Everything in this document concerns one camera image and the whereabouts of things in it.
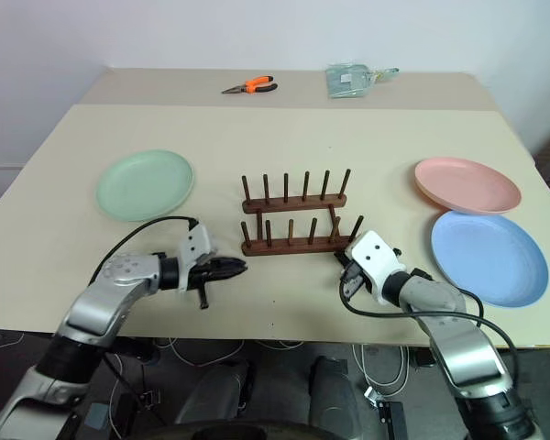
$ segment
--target black cable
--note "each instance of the black cable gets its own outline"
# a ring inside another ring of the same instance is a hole
[[[161,423],[161,426],[168,426],[167,422],[165,422],[163,420],[163,418],[160,416],[160,414],[154,408],[152,408],[152,407],[147,408],[145,406],[145,404],[140,399],[140,396],[138,395],[138,393],[135,391],[134,388],[132,388],[132,386],[128,383],[128,381],[118,372],[116,367],[114,365],[112,365],[112,362],[110,362],[110,359],[108,359],[108,357],[104,356],[103,361],[106,364],[106,366],[110,369],[112,374],[114,374],[115,378],[120,383],[122,383],[123,387],[125,387],[128,390],[128,392],[132,396],[133,400],[137,403],[138,408],[140,409],[140,411],[142,411],[143,413],[150,412]]]
[[[474,294],[472,291],[465,291],[464,289],[460,289],[459,287],[457,287],[457,289],[459,289],[463,294],[465,294],[469,298],[472,298],[473,300],[475,300],[475,303],[477,303],[477,307],[478,307],[478,317],[479,318],[484,317],[485,308],[483,307],[483,301],[481,301],[480,298],[476,294]],[[480,328],[480,324],[481,322],[477,321],[477,327]]]
[[[491,321],[482,318],[480,316],[475,316],[474,314],[461,313],[461,312],[442,312],[442,311],[431,311],[431,312],[408,312],[408,313],[375,313],[367,312],[364,310],[355,309],[352,305],[348,303],[347,298],[344,295],[344,286],[345,283],[340,281],[339,292],[340,292],[340,301],[342,304],[353,314],[359,314],[361,316],[368,316],[371,318],[419,318],[419,317],[431,317],[431,316],[450,316],[453,318],[462,318],[469,319],[471,321],[476,321],[486,325],[488,328],[497,333],[505,341],[505,344],[510,348],[511,358],[513,359],[513,371],[511,378],[513,379],[513,386],[517,389],[518,380],[520,377],[520,359],[518,356],[517,348],[512,342],[512,339],[497,325]]]
[[[147,382],[145,381],[145,365],[140,364],[140,380],[143,387],[143,392],[147,392]]]
[[[95,281],[95,277],[98,276],[98,273],[100,273],[100,270],[102,269],[102,266],[106,261],[112,257],[130,238],[134,237],[136,234],[138,234],[140,231],[145,229],[146,227],[149,227],[151,225],[155,225],[158,222],[163,222],[165,220],[186,220],[189,222],[189,228],[192,230],[196,225],[198,225],[198,221],[195,218],[192,217],[185,217],[182,215],[166,215],[165,217],[159,217],[155,220],[151,220],[150,222],[146,222],[144,225],[139,226],[137,229],[132,231],[130,234],[125,236],[122,240],[120,240],[114,247],[112,247],[108,253],[102,258],[102,261],[100,261],[100,264],[98,264],[98,267],[95,268],[95,271],[93,272],[92,277],[90,278],[90,282],[88,285],[92,284]]]

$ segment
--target blue plate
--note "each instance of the blue plate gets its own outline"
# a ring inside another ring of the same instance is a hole
[[[445,276],[499,307],[525,307],[548,285],[548,267],[534,240],[500,215],[449,212],[432,229],[432,250]]]

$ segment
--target wooden peg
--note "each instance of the wooden peg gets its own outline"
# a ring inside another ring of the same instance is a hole
[[[312,219],[312,225],[310,226],[310,237],[308,238],[308,245],[312,245],[314,243],[314,234],[315,234],[315,225],[318,223],[317,218]]]
[[[348,243],[351,243],[352,240],[355,239],[357,236],[358,229],[360,228],[360,224],[363,223],[363,217],[362,215],[358,216],[357,222],[355,223],[355,227],[352,228],[352,232],[350,233],[350,237],[348,238]]]
[[[339,223],[340,223],[340,217],[337,217],[334,221],[334,226],[332,227],[332,232],[330,233],[330,237],[328,238],[328,243],[334,242],[334,239],[336,238],[336,234],[338,233]]]
[[[342,180],[342,186],[340,187],[340,193],[338,194],[338,198],[342,199],[342,194],[345,193],[345,189],[347,188],[348,178],[350,177],[350,169],[347,169],[345,172],[345,178]]]
[[[245,189],[245,198],[250,202],[250,193],[248,192],[247,176],[242,176],[242,187]]]
[[[323,200],[326,196],[326,187],[328,186],[328,178],[330,177],[330,170],[326,170],[324,173],[324,184],[322,185],[322,192],[320,193],[320,200]]]
[[[263,174],[263,186],[265,187],[265,203],[269,204],[269,178]]]
[[[257,240],[263,239],[263,213],[257,211]]]
[[[293,220],[290,219],[289,228],[287,233],[287,244],[292,245],[292,239],[293,239]]]
[[[247,222],[240,222],[242,227],[242,235],[245,236],[245,244],[247,248],[250,248],[250,237],[248,236]]]
[[[289,199],[289,185],[290,185],[290,175],[286,172],[283,174],[283,202],[286,204]]]
[[[330,221],[334,224],[334,221],[336,220],[336,211],[333,204],[328,205],[328,212],[330,213]]]
[[[265,228],[267,229],[267,246],[270,248],[273,244],[271,240],[271,221],[265,220]]]
[[[306,171],[303,176],[303,192],[302,192],[302,201],[305,202],[305,198],[308,195],[308,181],[310,180],[310,172]]]

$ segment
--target pink plate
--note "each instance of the pink plate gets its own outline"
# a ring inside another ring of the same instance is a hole
[[[516,207],[522,199],[515,183],[472,160],[423,160],[415,167],[415,181],[432,200],[461,213],[501,214]]]

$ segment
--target white wall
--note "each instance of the white wall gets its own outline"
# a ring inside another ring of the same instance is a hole
[[[470,72],[530,151],[550,135],[550,0],[0,0],[0,166],[24,164],[104,66],[337,61]]]

